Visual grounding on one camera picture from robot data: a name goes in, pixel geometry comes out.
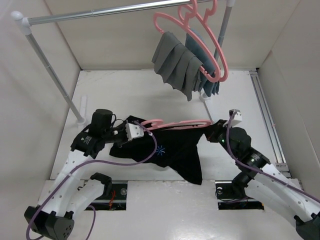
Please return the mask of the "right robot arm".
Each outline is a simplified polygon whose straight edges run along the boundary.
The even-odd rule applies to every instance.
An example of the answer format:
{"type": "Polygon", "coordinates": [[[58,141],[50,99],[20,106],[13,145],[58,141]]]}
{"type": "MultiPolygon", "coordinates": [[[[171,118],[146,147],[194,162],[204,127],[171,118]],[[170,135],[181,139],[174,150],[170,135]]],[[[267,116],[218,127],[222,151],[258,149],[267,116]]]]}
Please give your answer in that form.
{"type": "Polygon", "coordinates": [[[235,160],[240,173],[231,181],[237,197],[263,203],[293,225],[304,240],[320,238],[320,201],[297,188],[262,153],[251,146],[252,139],[230,121],[219,120],[205,132],[207,140],[219,143],[235,160]]]}

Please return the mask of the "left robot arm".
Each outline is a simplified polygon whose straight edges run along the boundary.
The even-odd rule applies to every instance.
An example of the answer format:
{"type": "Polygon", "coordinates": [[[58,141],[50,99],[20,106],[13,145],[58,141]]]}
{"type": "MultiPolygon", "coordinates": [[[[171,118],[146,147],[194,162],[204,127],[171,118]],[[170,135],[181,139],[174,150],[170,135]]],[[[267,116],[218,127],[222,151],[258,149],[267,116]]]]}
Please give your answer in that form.
{"type": "Polygon", "coordinates": [[[112,180],[101,173],[93,174],[88,183],[77,189],[86,167],[98,163],[96,159],[106,144],[123,145],[144,136],[138,124],[124,121],[115,126],[117,118],[112,111],[97,109],[91,122],[74,138],[67,159],[49,191],[35,207],[29,206],[24,217],[28,223],[25,237],[30,232],[50,240],[66,240],[70,236],[76,215],[84,211],[96,198],[111,194],[112,180]]]}

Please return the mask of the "black t shirt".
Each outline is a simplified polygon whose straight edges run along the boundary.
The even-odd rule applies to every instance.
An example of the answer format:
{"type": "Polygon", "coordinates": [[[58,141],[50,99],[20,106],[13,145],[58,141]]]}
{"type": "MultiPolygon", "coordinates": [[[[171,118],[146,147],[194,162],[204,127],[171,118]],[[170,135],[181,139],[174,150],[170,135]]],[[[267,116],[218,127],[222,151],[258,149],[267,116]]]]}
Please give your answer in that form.
{"type": "MultiPolygon", "coordinates": [[[[189,183],[202,184],[202,169],[197,144],[202,135],[210,137],[212,125],[210,121],[189,122],[186,125],[179,122],[175,127],[169,123],[165,127],[159,128],[155,128],[155,125],[162,126],[163,123],[132,115],[127,117],[126,121],[131,124],[138,122],[150,129],[157,141],[156,151],[146,163],[152,163],[162,168],[170,167],[189,183]]],[[[113,144],[109,155],[140,162],[150,155],[154,147],[154,140],[146,132],[143,137],[122,146],[113,144]]]]}

